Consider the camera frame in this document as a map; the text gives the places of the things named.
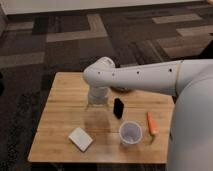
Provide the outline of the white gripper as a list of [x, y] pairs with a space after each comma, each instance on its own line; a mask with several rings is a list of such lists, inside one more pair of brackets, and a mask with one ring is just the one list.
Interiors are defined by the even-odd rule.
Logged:
[[100, 105], [104, 104], [105, 108], [107, 110], [110, 109], [110, 105], [107, 102], [108, 101], [108, 88], [107, 87], [89, 87], [88, 92], [88, 104], [85, 108], [85, 111], [87, 111], [91, 104]]

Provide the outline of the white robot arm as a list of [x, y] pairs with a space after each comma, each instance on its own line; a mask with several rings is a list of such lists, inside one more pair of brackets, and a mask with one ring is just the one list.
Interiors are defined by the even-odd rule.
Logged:
[[213, 59], [117, 68], [102, 57], [83, 71], [89, 86], [173, 96], [166, 171], [213, 171]]

